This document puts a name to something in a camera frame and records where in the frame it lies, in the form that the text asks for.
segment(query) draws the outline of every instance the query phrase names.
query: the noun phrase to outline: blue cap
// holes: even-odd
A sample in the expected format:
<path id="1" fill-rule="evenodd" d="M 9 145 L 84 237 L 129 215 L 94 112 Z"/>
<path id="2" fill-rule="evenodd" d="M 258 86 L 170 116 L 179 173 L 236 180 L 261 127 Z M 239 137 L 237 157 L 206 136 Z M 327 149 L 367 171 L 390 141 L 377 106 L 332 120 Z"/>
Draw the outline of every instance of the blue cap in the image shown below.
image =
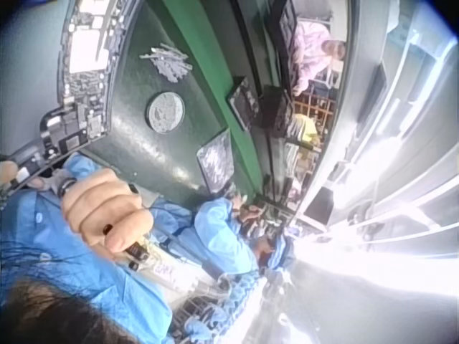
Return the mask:
<path id="1" fill-rule="evenodd" d="M 285 239 L 283 235 L 279 235 L 275 240 L 275 251 L 271 254 L 268 260 L 268 267 L 272 270 L 276 270 L 280 267 L 281 259 L 285 250 Z"/>

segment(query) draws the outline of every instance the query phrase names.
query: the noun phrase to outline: worker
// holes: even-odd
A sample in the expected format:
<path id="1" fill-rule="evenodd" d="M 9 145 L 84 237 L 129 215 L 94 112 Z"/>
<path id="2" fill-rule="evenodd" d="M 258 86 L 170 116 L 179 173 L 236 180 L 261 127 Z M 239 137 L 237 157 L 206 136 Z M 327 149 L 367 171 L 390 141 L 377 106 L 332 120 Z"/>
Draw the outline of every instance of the worker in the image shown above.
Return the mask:
<path id="1" fill-rule="evenodd" d="M 150 231 L 150 211 L 114 172 L 83 156 L 64 168 L 78 182 L 62 203 L 25 189 L 1 213 L 1 342 L 161 343 L 171 322 L 161 292 L 110 261 Z M 16 172 L 3 162 L 0 180 Z"/>
<path id="2" fill-rule="evenodd" d="M 298 21 L 295 31 L 293 62 L 298 66 L 298 80 L 293 94 L 299 96 L 309 80 L 327 68 L 334 59 L 342 60 L 346 45 L 331 38 L 327 28 L 311 21 Z"/>
<path id="3" fill-rule="evenodd" d="M 244 222 L 258 218 L 262 209 L 246 206 L 242 197 L 218 198 L 204 203 L 196 213 L 159 198 L 151 207 L 155 218 L 151 239 L 162 243 L 170 253 L 196 263 L 209 260 L 227 274 L 243 274 L 261 267 L 276 269 L 285 240 L 267 235 L 246 242 L 239 230 Z M 162 231 L 174 235 L 171 241 Z M 190 248 L 197 260 L 182 245 Z"/>

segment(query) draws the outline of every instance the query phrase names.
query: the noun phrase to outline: electronic component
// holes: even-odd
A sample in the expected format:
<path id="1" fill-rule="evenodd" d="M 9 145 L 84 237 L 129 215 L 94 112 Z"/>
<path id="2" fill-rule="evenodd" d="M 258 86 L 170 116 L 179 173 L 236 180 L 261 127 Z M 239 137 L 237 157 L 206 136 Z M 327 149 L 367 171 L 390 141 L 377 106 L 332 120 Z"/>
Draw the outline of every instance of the electronic component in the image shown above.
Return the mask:
<path id="1" fill-rule="evenodd" d="M 18 150 L 8 160 L 18 176 L 0 188 L 6 200 L 44 169 L 110 131 L 111 92 L 132 19 L 140 0 L 71 2 L 62 32 L 57 72 L 60 107 L 40 123 L 40 141 Z"/>

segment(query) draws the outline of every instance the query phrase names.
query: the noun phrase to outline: blue work coat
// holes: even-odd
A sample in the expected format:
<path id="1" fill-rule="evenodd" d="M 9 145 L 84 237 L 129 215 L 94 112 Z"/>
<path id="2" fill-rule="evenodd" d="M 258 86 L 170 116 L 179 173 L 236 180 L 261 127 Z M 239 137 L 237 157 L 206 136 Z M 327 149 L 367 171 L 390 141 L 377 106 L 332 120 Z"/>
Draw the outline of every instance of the blue work coat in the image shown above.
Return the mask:
<path id="1" fill-rule="evenodd" d="M 65 168 L 81 179 L 98 166 L 75 154 Z M 1 214 L 1 252 L 1 305 L 15 282 L 23 277 L 36 278 L 89 299 L 141 343 L 161 343 L 166 337 L 171 310 L 161 291 L 94 253 L 71 231 L 62 218 L 59 199 L 50 192 L 23 190 L 9 200 Z M 36 252 L 33 259 L 40 264 L 8 268 L 8 263 L 30 259 L 31 252 Z"/>
<path id="2" fill-rule="evenodd" d="M 232 218 L 232 203 L 220 198 L 204 203 L 193 216 L 192 212 L 163 198 L 151 207 L 154 217 L 152 240 L 165 242 L 167 237 L 155 229 L 161 228 L 187 245 L 202 260 L 209 259 L 228 274 L 244 274 L 258 269 L 250 245 L 238 234 L 240 223 Z M 173 254 L 198 262 L 177 243 L 171 242 Z"/>

